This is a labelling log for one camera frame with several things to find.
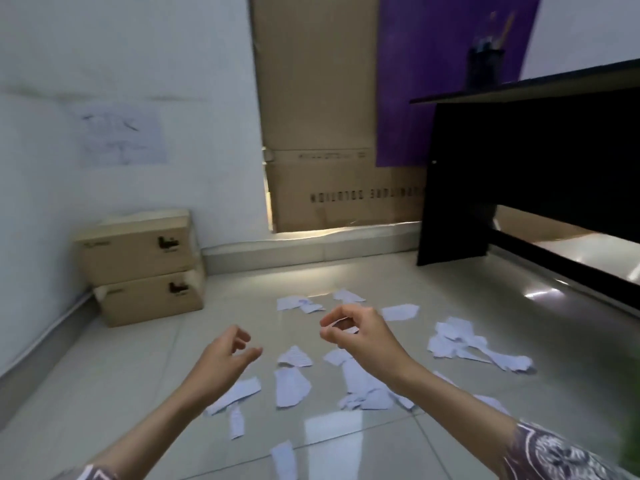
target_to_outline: finger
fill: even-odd
[[[240,327],[238,327],[238,330],[236,332],[236,337],[241,339],[244,342],[249,342],[251,340],[251,335],[249,335],[249,332],[247,332],[246,330],[243,330]]]
[[[246,344],[244,341],[238,339],[237,337],[234,339],[234,352],[238,349],[244,350],[246,348]]]
[[[340,330],[338,327],[327,326],[320,329],[320,337],[327,342],[336,344],[346,349],[353,342],[354,336],[350,333]]]
[[[351,327],[356,326],[356,323],[353,321],[353,318],[343,318],[342,320],[334,323],[332,326],[339,328],[340,330],[347,330]]]
[[[242,354],[237,355],[238,359],[242,361],[243,367],[246,367],[254,360],[258,359],[262,355],[262,347],[251,347],[245,350]]]
[[[322,318],[322,320],[320,320],[320,326],[331,325],[331,323],[343,318],[352,318],[356,325],[359,326],[362,322],[365,310],[367,310],[367,308],[363,308],[362,306],[356,305],[355,303],[336,306],[329,313],[327,313]]]

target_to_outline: stacked cardboard box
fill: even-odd
[[[109,326],[203,308],[205,271],[188,210],[113,217],[74,241]]]

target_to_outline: purple board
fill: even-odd
[[[467,53],[491,12],[502,30],[516,12],[501,81],[518,80],[540,0],[380,0],[378,166],[426,163],[435,105],[416,97],[460,91]]]

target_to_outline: wall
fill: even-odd
[[[542,0],[521,79],[640,57],[640,0]]]
[[[246,0],[0,0],[0,369],[83,290],[70,232],[193,210],[203,246],[269,237]],[[155,106],[169,163],[83,169],[69,101]]]

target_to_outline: sleeve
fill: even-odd
[[[518,423],[503,467],[509,480],[638,480],[538,425]]]
[[[105,468],[87,465],[62,472],[52,480],[118,480],[118,477]]]

